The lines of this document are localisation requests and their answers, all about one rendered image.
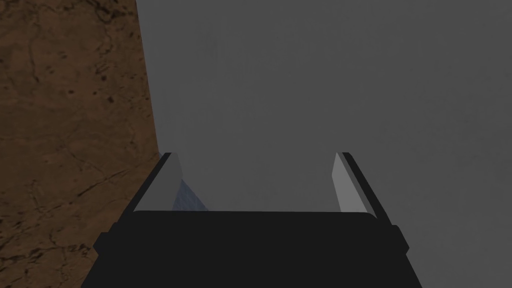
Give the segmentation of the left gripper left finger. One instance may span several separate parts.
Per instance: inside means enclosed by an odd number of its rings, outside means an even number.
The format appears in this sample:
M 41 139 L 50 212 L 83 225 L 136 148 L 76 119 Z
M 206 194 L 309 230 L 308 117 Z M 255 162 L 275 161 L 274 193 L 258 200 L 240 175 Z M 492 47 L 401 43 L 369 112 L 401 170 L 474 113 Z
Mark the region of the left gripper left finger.
M 124 214 L 127 216 L 136 211 L 170 211 L 182 177 L 178 155 L 165 153 L 129 201 Z

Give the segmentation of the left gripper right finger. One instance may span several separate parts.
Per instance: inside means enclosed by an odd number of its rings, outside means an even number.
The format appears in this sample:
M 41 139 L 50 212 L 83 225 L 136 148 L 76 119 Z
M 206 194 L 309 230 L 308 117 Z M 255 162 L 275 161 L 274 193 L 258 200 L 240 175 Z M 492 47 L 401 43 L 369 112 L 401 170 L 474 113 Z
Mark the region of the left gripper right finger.
M 343 213 L 368 213 L 378 220 L 388 215 L 353 156 L 338 152 L 331 173 L 339 208 Z

